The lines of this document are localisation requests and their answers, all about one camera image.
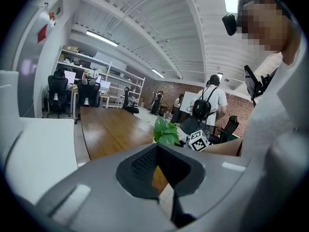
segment cardboard box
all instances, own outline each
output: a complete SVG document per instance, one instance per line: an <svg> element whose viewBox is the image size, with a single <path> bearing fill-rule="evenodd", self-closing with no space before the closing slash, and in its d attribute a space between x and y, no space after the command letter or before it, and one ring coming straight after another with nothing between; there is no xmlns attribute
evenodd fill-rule
<svg viewBox="0 0 309 232"><path fill-rule="evenodd" d="M72 51L72 52L79 52L79 48L77 46L63 46L63 49Z"/></svg>

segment leaf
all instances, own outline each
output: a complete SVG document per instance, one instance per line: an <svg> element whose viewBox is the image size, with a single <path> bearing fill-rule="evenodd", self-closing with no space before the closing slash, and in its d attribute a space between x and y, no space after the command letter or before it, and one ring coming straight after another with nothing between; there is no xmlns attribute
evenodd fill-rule
<svg viewBox="0 0 309 232"><path fill-rule="evenodd" d="M163 131L163 133L173 133L173 134L177 134L177 128L167 128L165 131Z"/></svg>
<svg viewBox="0 0 309 232"><path fill-rule="evenodd" d="M169 142L168 144L169 145L175 145L175 138L173 136L173 134L168 134L168 135L165 135L167 141Z"/></svg>
<svg viewBox="0 0 309 232"><path fill-rule="evenodd" d="M164 144L164 145L168 145L169 144L168 139L166 138L166 136L161 136L159 138L159 143L160 144Z"/></svg>
<svg viewBox="0 0 309 232"><path fill-rule="evenodd" d="M158 141L161 136L162 136L161 128L159 127L159 130L156 130L156 128L154 128L154 139Z"/></svg>
<svg viewBox="0 0 309 232"><path fill-rule="evenodd" d="M158 116L158 118L159 118L159 123L160 123L161 130L164 131L166 129L166 127L167 127L167 121L165 121L160 116Z"/></svg>
<svg viewBox="0 0 309 232"><path fill-rule="evenodd" d="M170 123L170 122L169 122L169 124L168 124L168 127L169 127L169 128L176 128L176 126L175 126L173 123Z"/></svg>
<svg viewBox="0 0 309 232"><path fill-rule="evenodd" d="M177 143L178 145L180 145L178 135L177 135L177 134L173 134L173 136L174 136L175 143Z"/></svg>

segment white desk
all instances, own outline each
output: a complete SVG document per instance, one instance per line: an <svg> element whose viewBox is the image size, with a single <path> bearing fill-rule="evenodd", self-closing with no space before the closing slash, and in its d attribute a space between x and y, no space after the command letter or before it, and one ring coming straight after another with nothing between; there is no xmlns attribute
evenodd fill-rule
<svg viewBox="0 0 309 232"><path fill-rule="evenodd" d="M70 112L72 113L73 112L73 119L75 120L76 117L75 117L75 110L76 110L76 96L78 95L78 90L77 88L75 89L72 89L71 91L71 106L70 106ZM118 96L113 96L113 95L108 95L108 94L102 94L99 96L101 98L101 101L100 101L100 106L102 106L102 103L103 103L103 99L102 98L107 98L107 102L106 102L106 108L108 108L108 103L110 101L110 98L114 98L114 99L117 99L118 100L118 103L119 103L119 100L120 100L120 97Z"/></svg>
<svg viewBox="0 0 309 232"><path fill-rule="evenodd" d="M45 192L77 170L72 119L20 118L23 132L4 175L13 192L36 204Z"/></svg>

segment white t-shirt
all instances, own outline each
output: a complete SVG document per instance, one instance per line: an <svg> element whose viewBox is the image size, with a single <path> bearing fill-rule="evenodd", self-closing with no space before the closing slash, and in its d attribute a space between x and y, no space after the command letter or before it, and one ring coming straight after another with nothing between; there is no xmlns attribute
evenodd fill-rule
<svg viewBox="0 0 309 232"><path fill-rule="evenodd" d="M302 35L294 63L282 62L248 119L242 156L265 157L281 134L309 127L308 77L307 39Z"/></svg>
<svg viewBox="0 0 309 232"><path fill-rule="evenodd" d="M180 108L179 97L176 99L174 106Z"/></svg>
<svg viewBox="0 0 309 232"><path fill-rule="evenodd" d="M207 101L209 95L211 94L211 92L216 88L215 85L210 85L208 89L202 89L198 94L197 97L195 99L195 101L197 100L201 100L202 99L202 93L204 92L204 100ZM211 104L211 113L213 113L212 115L210 115L206 121L206 125L210 125L210 126L214 126L216 123L216 111L219 109L219 107L223 107L223 106L227 106L227 100L226 100L226 95L225 92L218 88L212 93L209 102Z"/></svg>

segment brick wall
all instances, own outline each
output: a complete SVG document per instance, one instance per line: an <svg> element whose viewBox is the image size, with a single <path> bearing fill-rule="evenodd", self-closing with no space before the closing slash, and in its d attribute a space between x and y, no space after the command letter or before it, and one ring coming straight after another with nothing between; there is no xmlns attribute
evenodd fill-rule
<svg viewBox="0 0 309 232"><path fill-rule="evenodd" d="M126 70L139 77L145 77L144 74L129 66L127 66ZM185 91L198 93L202 88L203 87L187 84L155 81L149 77L146 77L140 97L143 99L145 107L148 107L153 99L152 92L158 92L161 90L164 92L164 97L161 101L161 104L169 107L169 110L171 111L173 104L175 103L175 100L177 99L179 94L184 94ZM216 126L224 128L228 122L228 118L232 115L236 115L238 117L239 126L234 132L234 134L242 137L247 125L247 120L253 110L253 104L246 99L230 94L226 94L226 99L228 103L227 113L223 118L216 121Z"/></svg>

